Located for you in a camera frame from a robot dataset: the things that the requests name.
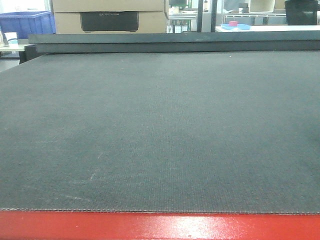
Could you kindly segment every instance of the scratch mark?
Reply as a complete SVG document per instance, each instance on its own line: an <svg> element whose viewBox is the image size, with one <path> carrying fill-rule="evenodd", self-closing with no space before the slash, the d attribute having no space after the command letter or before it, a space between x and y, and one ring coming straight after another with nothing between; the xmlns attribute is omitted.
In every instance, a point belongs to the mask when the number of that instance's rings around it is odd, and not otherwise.
<svg viewBox="0 0 320 240"><path fill-rule="evenodd" d="M56 143L57 141L35 141L36 144L50 144Z"/></svg>
<svg viewBox="0 0 320 240"><path fill-rule="evenodd" d="M103 152L98 156L98 160L101 158L102 154L104 154Z"/></svg>
<svg viewBox="0 0 320 240"><path fill-rule="evenodd" d="M38 189L38 188L36 188L34 186L29 186L29 185L24 185L23 187L26 188L26 189L35 189L35 190Z"/></svg>
<svg viewBox="0 0 320 240"><path fill-rule="evenodd" d="M76 196L70 196L70 195L65 195L65 194L60 194L61 196L68 198L68 199L75 199L75 200L86 200L87 202L91 202L90 199L86 198L81 198L81 197L76 197Z"/></svg>
<svg viewBox="0 0 320 240"><path fill-rule="evenodd" d="M70 184L86 184L88 181L87 180L72 180L69 181Z"/></svg>
<svg viewBox="0 0 320 240"><path fill-rule="evenodd" d="M90 177L90 181L92 181L92 179L94 179L94 176L96 175L96 173L94 172L93 174L92 174L92 176Z"/></svg>

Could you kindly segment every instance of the red metal frame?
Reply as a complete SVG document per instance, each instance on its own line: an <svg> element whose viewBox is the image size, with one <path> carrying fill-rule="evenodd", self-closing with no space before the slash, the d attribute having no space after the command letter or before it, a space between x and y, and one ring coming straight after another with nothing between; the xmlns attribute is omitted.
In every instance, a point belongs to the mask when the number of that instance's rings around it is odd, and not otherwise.
<svg viewBox="0 0 320 240"><path fill-rule="evenodd" d="M319 240L320 214L0 211L10 240Z"/></svg>

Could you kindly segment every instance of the felt surface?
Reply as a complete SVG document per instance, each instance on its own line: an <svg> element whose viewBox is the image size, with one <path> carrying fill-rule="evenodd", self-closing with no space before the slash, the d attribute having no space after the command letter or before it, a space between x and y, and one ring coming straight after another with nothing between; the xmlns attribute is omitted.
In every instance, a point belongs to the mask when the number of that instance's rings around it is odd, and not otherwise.
<svg viewBox="0 0 320 240"><path fill-rule="evenodd" d="M45 55L0 73L0 210L320 212L318 51Z"/></svg>

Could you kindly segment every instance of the white shelf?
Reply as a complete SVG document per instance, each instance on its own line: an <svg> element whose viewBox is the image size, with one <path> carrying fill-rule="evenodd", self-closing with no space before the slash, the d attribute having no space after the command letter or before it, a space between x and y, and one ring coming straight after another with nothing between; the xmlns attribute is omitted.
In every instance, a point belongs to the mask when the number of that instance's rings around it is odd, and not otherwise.
<svg viewBox="0 0 320 240"><path fill-rule="evenodd" d="M217 32L283 32L283 31L320 31L320 25L264 25L264 26L251 26L250 30L226 30L221 26L217 26Z"/></svg>
<svg viewBox="0 0 320 240"><path fill-rule="evenodd" d="M251 17L251 18L268 18L268 17L285 17L285 12L271 12L271 13L226 13L225 17L231 18L243 18L243 17Z"/></svg>
<svg viewBox="0 0 320 240"><path fill-rule="evenodd" d="M25 46L28 46L29 44L19 44L17 46L3 46L0 47L0 52L24 52Z"/></svg>
<svg viewBox="0 0 320 240"><path fill-rule="evenodd" d="M169 15L169 20L193 20L196 17L197 13L178 13Z"/></svg>

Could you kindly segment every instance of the dark gray metal beam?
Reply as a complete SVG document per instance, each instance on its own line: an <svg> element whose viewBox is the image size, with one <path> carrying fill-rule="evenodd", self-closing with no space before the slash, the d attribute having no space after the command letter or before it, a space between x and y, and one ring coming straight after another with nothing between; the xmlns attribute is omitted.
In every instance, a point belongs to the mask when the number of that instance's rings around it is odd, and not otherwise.
<svg viewBox="0 0 320 240"><path fill-rule="evenodd" d="M202 20L204 12L204 0L198 0L198 15L197 15L197 26L196 31L198 33L202 32Z"/></svg>
<svg viewBox="0 0 320 240"><path fill-rule="evenodd" d="M217 6L218 6L218 0L212 0L212 3L211 3L211 32L212 33L216 31Z"/></svg>
<svg viewBox="0 0 320 240"><path fill-rule="evenodd" d="M320 50L320 31L31 35L39 53Z"/></svg>

